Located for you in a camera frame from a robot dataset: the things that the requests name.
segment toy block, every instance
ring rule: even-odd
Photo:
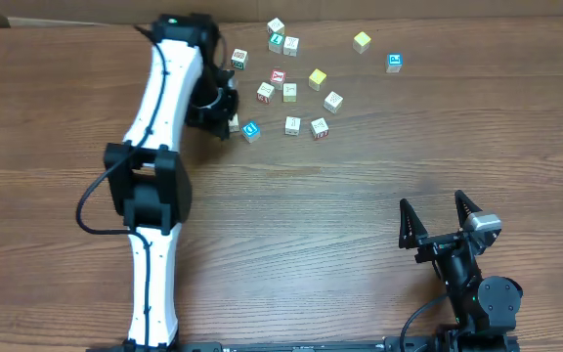
[[[299,49],[299,38],[286,37],[283,42],[283,54],[290,56],[297,56],[297,50]]]
[[[260,138],[260,127],[258,127],[255,122],[251,121],[242,126],[242,135],[249,143],[253,143]]]
[[[238,132],[240,130],[240,126],[238,125],[238,114],[234,114],[234,118],[229,121],[230,124],[230,132]]]
[[[388,61],[386,61],[386,72],[397,73],[403,66],[403,58],[401,54],[388,54]]]
[[[241,49],[235,49],[232,55],[232,66],[238,69],[244,69],[246,67],[246,62],[249,60],[246,51]]]
[[[283,47],[283,34],[273,33],[269,39],[269,50],[281,54]]]
[[[283,88],[283,82],[285,81],[285,72],[278,69],[274,69],[271,73],[271,85],[277,90]]]
[[[315,91],[320,91],[321,87],[325,84],[326,78],[327,75],[317,68],[314,70],[314,72],[312,72],[312,74],[310,74],[310,81],[308,82],[308,84]]]
[[[301,128],[301,118],[287,117],[285,119],[285,134],[290,136],[298,136]]]
[[[337,113],[338,109],[342,105],[342,97],[337,95],[335,92],[329,93],[327,98],[325,98],[325,109],[331,111],[331,113]]]
[[[356,35],[356,37],[353,38],[353,49],[355,49],[358,53],[362,54],[368,49],[369,46],[370,37],[367,36],[366,33],[360,32],[360,34]]]
[[[329,127],[327,127],[327,123],[322,117],[312,121],[310,127],[312,128],[312,134],[314,135],[315,140],[327,137],[329,134]]]
[[[260,89],[258,89],[257,98],[260,102],[264,104],[269,104],[274,94],[275,94],[275,87],[273,87],[269,83],[262,82],[262,84],[260,85]]]
[[[267,24],[266,30],[269,32],[269,34],[284,34],[285,25],[283,25],[283,22],[280,21],[280,19],[274,19]]]
[[[294,103],[297,101],[297,84],[284,83],[283,84],[283,101],[285,103]]]

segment wooden table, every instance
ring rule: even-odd
[[[222,26],[241,123],[262,137],[226,142],[188,129],[195,188],[180,238],[176,300],[184,341],[376,339],[443,291],[431,265],[399,249],[399,199],[431,234],[456,228],[453,192],[498,213],[503,232],[479,258],[485,276],[525,289],[523,351],[563,351],[563,18],[289,23],[299,56],[268,51],[262,23]],[[362,55],[355,34],[372,37]],[[138,111],[150,44],[129,27],[0,29],[0,351],[82,351],[118,343],[131,317],[125,237],[73,220]],[[386,74],[389,52],[403,54]],[[274,67],[299,87],[255,99]],[[308,87],[315,68],[321,92]],[[339,114],[323,108],[334,90]],[[303,118],[298,137],[285,118]],[[315,142],[309,121],[330,134]],[[120,224],[102,185],[85,211]],[[430,333],[449,304],[414,322]]]

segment small block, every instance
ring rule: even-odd
[[[280,21],[280,19],[273,19],[267,24],[266,30],[269,32],[269,34],[284,34],[285,25],[283,25],[283,22]]]
[[[283,34],[273,33],[269,39],[269,50],[281,54],[283,50]]]
[[[401,54],[388,54],[388,60],[386,61],[387,73],[397,73],[401,70],[402,66],[403,57]]]
[[[283,42],[283,54],[289,56],[297,56],[299,49],[299,38],[286,37]]]
[[[308,84],[315,91],[320,91],[321,87],[325,84],[326,78],[327,75],[317,68],[314,70],[314,72],[312,72],[312,74],[310,74],[310,79]]]
[[[315,140],[326,137],[329,134],[329,127],[327,127],[327,123],[322,117],[312,121],[310,127]]]
[[[242,135],[249,143],[253,143],[260,138],[260,127],[251,121],[242,127]]]
[[[285,134],[290,136],[298,136],[301,128],[301,118],[287,117],[285,119]]]
[[[256,98],[258,99],[258,101],[264,104],[269,104],[274,94],[275,94],[275,87],[270,85],[269,83],[262,82],[260,88],[258,89]]]
[[[355,38],[353,38],[353,49],[355,49],[358,53],[362,54],[369,46],[370,37],[366,33],[360,32],[355,36]]]
[[[297,101],[297,84],[284,83],[283,84],[283,101],[285,103],[294,103]]]
[[[240,126],[238,125],[238,114],[234,114],[234,118],[232,118],[229,122],[230,124],[230,132],[238,132],[240,130]]]
[[[283,82],[285,81],[285,72],[274,69],[271,72],[271,85],[275,87],[277,90],[281,90],[283,88]]]
[[[246,51],[241,49],[235,49],[234,53],[232,54],[232,66],[238,69],[244,69],[246,67],[246,62],[249,60],[249,57]]]
[[[337,95],[335,92],[329,93],[327,98],[325,98],[324,107],[325,109],[331,111],[331,113],[337,113],[341,105],[342,97]]]

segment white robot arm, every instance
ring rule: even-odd
[[[134,257],[131,327],[123,346],[109,351],[162,351],[177,339],[175,255],[192,201],[179,154],[183,126],[225,139],[238,108],[234,73],[213,62],[221,37],[210,17],[162,15],[152,31],[141,31],[153,42],[147,89],[123,144],[108,144],[104,160],[114,206],[130,229],[126,233]],[[142,167],[153,168],[154,175],[135,172]]]

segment blue cube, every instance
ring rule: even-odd
[[[403,66],[403,57],[401,54],[388,54],[388,61],[386,62],[386,72],[397,73]]]
[[[260,138],[260,127],[258,127],[255,122],[251,121],[242,126],[242,135],[249,143],[253,143]]]

